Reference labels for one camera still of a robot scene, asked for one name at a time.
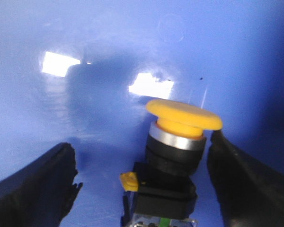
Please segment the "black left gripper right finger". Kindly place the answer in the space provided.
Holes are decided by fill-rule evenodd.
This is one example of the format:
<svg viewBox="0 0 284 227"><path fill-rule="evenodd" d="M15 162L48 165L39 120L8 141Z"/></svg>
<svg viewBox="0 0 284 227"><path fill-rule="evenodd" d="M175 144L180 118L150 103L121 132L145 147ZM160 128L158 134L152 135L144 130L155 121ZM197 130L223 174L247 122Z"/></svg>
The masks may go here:
<svg viewBox="0 0 284 227"><path fill-rule="evenodd" d="M284 175L211 135L207 168L225 227L284 227Z"/></svg>

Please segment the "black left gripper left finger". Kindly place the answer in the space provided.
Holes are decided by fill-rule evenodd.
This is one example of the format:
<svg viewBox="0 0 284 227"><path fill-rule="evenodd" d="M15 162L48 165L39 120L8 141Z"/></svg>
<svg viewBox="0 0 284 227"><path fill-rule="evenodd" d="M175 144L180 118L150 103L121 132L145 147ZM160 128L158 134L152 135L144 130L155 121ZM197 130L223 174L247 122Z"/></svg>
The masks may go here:
<svg viewBox="0 0 284 227"><path fill-rule="evenodd" d="M82 188L75 150L59 143L0 181L0 227L58 227Z"/></svg>

